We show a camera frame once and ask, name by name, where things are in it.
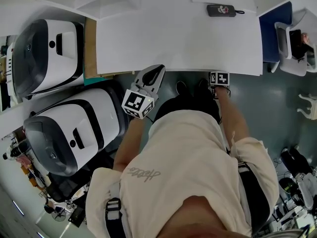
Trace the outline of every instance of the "white table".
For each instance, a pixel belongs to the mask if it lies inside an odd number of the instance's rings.
[[[97,71],[142,70],[162,63],[167,70],[225,70],[262,74],[259,19],[208,17],[192,0],[142,0],[141,9],[97,22]]]

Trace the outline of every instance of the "grey floor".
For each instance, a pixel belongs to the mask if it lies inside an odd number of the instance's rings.
[[[159,100],[149,114],[154,119],[162,103],[176,96],[175,84],[183,80],[190,90],[207,72],[167,72],[159,90]],[[116,77],[124,89],[130,88],[135,75],[123,74]],[[231,100],[242,111],[250,128],[252,137],[262,140],[271,158],[279,162],[279,154],[285,146],[299,144],[300,152],[317,165],[317,120],[308,120],[298,112],[297,108],[305,108],[308,102],[298,97],[299,93],[317,95],[317,75],[308,73],[298,77],[278,69],[268,73],[264,65],[262,76],[230,75]],[[142,139],[142,146],[148,139],[147,125]],[[285,172],[283,165],[277,170]]]

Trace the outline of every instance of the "black panel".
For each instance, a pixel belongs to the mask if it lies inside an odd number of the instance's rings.
[[[1,91],[1,104],[2,104],[2,110],[5,110],[6,108],[10,108],[10,96],[8,94],[8,86],[6,83],[0,83],[0,91]]]
[[[73,211],[73,213],[69,217],[68,221],[73,223],[76,227],[80,227],[80,225],[84,221],[85,217],[86,217],[85,209],[78,206]]]
[[[55,120],[31,117],[24,121],[24,129],[36,158],[47,171],[59,176],[77,172],[75,156]]]
[[[60,56],[63,55],[62,34],[56,35],[56,53]]]
[[[12,58],[15,93],[23,98],[44,80],[49,60],[49,32],[44,19],[34,21],[18,37]]]
[[[74,136],[74,138],[75,138],[75,141],[76,141],[76,143],[77,143],[78,148],[79,148],[79,149],[84,149],[85,146],[84,146],[84,144],[83,144],[83,141],[82,141],[81,138],[80,138],[80,135],[79,135],[79,133],[78,133],[77,128],[73,130],[73,136]]]

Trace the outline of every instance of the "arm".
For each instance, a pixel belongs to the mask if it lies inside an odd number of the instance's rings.
[[[219,98],[224,133],[229,146],[232,147],[231,138],[235,132],[234,141],[239,160],[253,164],[256,168],[258,176],[261,178],[262,190],[272,212],[279,197],[278,181],[273,162],[263,143],[249,137],[247,123],[230,101],[227,90],[223,87],[216,87],[215,90]]]
[[[223,87],[216,87],[215,90],[219,98],[224,134],[231,148],[233,132],[235,132],[234,141],[237,142],[249,137],[249,129],[240,111],[230,101],[227,90]]]
[[[141,119],[130,121],[128,130],[115,155],[113,169],[123,172],[126,166],[139,154],[145,122]]]

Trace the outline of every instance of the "bag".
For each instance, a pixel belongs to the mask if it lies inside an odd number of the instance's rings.
[[[251,219],[252,235],[256,234],[266,223],[270,216],[270,208],[267,198],[252,171],[252,164],[245,162],[238,165],[239,175],[242,181],[242,189],[248,201],[248,209],[244,209],[246,216]],[[110,200],[106,204],[106,229],[111,238],[132,238],[127,215],[120,200],[120,182],[110,187]]]

